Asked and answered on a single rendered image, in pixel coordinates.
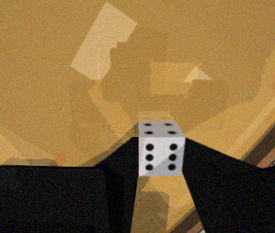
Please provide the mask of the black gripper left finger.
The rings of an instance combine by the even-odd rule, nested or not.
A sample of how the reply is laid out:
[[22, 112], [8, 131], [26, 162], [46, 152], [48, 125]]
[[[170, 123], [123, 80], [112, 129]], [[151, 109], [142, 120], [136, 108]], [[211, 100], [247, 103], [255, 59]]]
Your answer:
[[83, 223], [95, 233], [130, 233], [139, 138], [92, 167], [0, 165], [0, 220]]

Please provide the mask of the white die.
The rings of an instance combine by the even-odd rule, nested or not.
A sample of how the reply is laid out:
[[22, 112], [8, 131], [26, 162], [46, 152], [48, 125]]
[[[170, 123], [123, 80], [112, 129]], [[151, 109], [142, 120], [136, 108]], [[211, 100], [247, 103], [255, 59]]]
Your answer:
[[186, 136], [176, 121], [138, 121], [139, 176], [182, 176]]

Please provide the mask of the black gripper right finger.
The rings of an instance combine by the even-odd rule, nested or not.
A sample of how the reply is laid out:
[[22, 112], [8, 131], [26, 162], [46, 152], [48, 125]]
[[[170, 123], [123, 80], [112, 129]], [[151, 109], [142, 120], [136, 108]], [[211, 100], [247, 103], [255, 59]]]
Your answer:
[[205, 233], [275, 233], [275, 165], [262, 169], [186, 137], [182, 173]]

